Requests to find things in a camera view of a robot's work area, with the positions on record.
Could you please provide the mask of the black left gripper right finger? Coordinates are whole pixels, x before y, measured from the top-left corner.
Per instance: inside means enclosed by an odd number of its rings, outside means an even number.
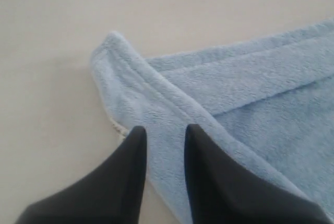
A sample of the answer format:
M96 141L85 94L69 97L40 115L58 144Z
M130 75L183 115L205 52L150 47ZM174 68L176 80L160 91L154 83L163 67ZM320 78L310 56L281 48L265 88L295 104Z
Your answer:
M197 124L186 129L184 168L193 223L331 223L317 204L238 164Z

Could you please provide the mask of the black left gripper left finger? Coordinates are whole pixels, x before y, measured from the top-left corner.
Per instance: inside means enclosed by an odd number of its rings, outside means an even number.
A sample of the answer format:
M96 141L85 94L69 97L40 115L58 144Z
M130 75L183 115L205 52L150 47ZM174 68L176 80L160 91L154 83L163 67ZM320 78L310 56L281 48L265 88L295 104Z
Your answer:
M96 169L31 204L17 223L138 223L147 169L147 134L135 126Z

